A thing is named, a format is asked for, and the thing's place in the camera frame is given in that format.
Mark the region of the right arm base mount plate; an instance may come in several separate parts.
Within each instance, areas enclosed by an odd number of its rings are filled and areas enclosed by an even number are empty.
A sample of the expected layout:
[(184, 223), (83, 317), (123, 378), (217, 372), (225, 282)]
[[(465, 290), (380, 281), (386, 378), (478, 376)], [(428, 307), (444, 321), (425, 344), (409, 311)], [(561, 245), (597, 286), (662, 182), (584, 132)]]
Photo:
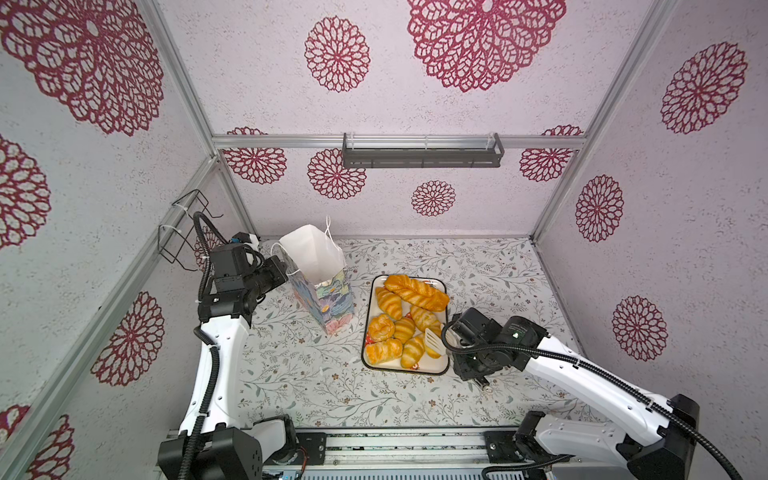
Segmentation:
[(533, 462), (543, 453), (534, 436), (518, 428), (487, 430), (483, 439), (492, 464)]

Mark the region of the floral paper gift bag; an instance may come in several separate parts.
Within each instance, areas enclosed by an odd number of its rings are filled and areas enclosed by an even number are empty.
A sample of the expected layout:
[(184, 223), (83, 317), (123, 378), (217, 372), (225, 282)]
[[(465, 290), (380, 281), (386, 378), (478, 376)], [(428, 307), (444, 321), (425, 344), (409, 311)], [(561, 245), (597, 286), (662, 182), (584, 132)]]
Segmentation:
[(333, 335), (354, 316), (354, 299), (346, 276), (347, 262), (331, 233), (331, 218), (320, 229), (299, 227), (276, 241), (287, 265), (286, 275), (299, 304), (327, 335)]

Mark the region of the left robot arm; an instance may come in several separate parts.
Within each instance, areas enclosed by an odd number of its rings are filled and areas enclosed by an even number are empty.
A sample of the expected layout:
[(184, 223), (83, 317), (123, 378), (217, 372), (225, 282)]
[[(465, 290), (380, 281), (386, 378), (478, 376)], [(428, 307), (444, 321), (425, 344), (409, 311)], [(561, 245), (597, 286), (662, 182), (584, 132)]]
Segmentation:
[(276, 256), (233, 239), (215, 247), (198, 299), (201, 343), (195, 384), (176, 438), (161, 443), (157, 463), (168, 479), (259, 479), (266, 461), (288, 462), (300, 449), (287, 415), (246, 426), (236, 396), (242, 350), (253, 313), (287, 282)]

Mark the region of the fake bun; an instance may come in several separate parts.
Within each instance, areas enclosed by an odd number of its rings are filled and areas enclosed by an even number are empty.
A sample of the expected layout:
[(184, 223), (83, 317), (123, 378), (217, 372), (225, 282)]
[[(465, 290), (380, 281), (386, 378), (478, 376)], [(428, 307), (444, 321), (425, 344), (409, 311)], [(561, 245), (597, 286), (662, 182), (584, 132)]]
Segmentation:
[(429, 357), (438, 359), (442, 357), (445, 354), (445, 350), (443, 347), (439, 347), (438, 349), (434, 349), (430, 344), (425, 345), (426, 353)]

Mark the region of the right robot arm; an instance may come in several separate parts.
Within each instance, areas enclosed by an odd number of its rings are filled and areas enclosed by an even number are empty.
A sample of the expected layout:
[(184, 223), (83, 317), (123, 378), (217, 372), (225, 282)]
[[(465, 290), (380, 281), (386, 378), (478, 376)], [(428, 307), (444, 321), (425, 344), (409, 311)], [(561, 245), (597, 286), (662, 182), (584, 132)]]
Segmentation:
[(685, 479), (696, 445), (699, 406), (678, 394), (671, 399), (643, 390), (571, 350), (533, 321), (505, 323), (475, 308), (447, 325), (429, 329), (425, 342), (453, 358), (455, 373), (481, 385), (504, 369), (546, 380), (605, 418), (570, 421), (528, 412), (507, 435), (487, 441), (491, 466), (483, 475), (544, 470), (578, 457), (627, 470), (636, 479)]

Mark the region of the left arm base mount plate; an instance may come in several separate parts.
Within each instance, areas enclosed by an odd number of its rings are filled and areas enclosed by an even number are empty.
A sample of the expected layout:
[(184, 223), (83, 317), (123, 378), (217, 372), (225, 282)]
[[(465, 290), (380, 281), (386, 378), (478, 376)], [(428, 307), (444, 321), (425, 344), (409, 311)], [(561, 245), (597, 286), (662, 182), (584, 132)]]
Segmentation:
[(308, 467), (322, 466), (325, 464), (327, 439), (325, 432), (298, 432), (299, 447), (291, 454), (282, 459), (269, 458), (266, 466), (296, 466), (301, 467), (304, 459)]

